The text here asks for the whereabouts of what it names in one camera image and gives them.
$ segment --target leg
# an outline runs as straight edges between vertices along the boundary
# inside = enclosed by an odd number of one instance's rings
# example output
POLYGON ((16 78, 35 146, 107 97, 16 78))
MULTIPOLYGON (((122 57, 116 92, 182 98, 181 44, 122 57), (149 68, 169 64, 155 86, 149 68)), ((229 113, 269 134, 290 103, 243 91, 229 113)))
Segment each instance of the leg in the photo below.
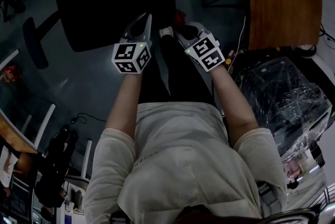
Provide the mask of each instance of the leg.
POLYGON ((153 55, 149 65, 143 71, 138 104, 168 101, 170 101, 170 95, 162 81, 157 60, 153 55))
POLYGON ((169 69, 169 89, 174 101, 203 102, 216 107, 203 78, 183 47, 170 35, 161 40, 161 51, 169 69))

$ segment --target black wire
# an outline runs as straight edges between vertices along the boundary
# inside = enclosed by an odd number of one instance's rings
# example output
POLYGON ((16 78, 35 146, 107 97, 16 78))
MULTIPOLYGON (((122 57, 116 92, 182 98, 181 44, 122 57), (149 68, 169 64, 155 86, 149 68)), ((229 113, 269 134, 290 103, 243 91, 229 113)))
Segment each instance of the black wire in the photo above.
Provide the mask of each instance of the black wire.
POLYGON ((96 118, 95 116, 90 115, 90 114, 87 114, 87 113, 78 113, 76 119, 77 119, 79 122, 81 122, 82 124, 87 123, 87 119, 86 119, 85 117, 81 116, 81 115, 89 116, 89 117, 91 117, 91 118, 93 118, 93 119, 95 119, 95 120, 97 120, 97 121, 106 122, 105 120, 101 120, 101 119, 96 118))
POLYGON ((333 47, 331 47, 331 46, 329 46, 328 44, 327 44, 327 42, 326 42, 326 40, 325 40, 325 37, 323 36, 322 37, 323 38, 323 40, 325 41, 325 44, 326 44, 326 46, 328 46, 330 49, 332 49, 332 50, 335 50, 335 48, 333 48, 333 47))
POLYGON ((329 38, 328 40, 331 40, 332 42, 335 42, 335 39, 326 32, 322 23, 321 23, 321 28, 322 28, 321 29, 322 34, 320 36, 326 35, 329 38))

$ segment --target red object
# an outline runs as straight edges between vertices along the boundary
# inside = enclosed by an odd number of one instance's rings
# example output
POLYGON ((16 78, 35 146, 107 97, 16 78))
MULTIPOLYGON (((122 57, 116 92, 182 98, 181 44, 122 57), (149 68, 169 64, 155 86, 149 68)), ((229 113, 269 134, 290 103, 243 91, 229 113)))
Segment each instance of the red object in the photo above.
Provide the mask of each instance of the red object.
POLYGON ((185 26, 185 17, 186 14, 183 11, 177 10, 176 13, 174 14, 174 28, 175 29, 180 29, 185 26))
POLYGON ((22 77, 21 69, 16 65, 3 68, 2 75, 5 83, 14 83, 22 77))

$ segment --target hair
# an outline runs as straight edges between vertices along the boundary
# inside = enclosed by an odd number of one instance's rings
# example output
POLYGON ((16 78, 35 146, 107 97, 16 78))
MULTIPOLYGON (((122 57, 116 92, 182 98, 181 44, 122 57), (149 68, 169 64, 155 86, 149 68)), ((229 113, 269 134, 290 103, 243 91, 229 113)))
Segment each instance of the hair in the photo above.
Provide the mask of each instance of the hair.
POLYGON ((41 208, 41 216, 44 218, 46 221, 51 221, 52 220, 52 214, 47 210, 46 207, 41 208))

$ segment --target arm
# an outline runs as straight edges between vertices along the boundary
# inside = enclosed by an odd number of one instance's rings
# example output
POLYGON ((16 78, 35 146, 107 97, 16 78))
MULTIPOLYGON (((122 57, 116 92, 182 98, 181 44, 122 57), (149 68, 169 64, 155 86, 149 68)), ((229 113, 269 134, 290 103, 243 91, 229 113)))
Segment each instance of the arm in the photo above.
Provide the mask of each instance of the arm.
POLYGON ((232 146, 247 132, 258 128, 255 115, 226 68, 212 69, 210 74, 225 112, 232 146))
POLYGON ((272 207, 261 199, 263 217, 285 210, 287 177, 271 131, 265 128, 249 131, 235 144, 234 150, 245 161, 255 181, 270 184, 279 201, 280 207, 272 207))
POLYGON ((141 74, 127 74, 96 146, 84 198, 86 223, 110 223, 117 198, 135 161, 135 127, 141 74))
POLYGON ((141 81, 142 74, 125 76, 105 128, 117 129, 134 139, 141 81))

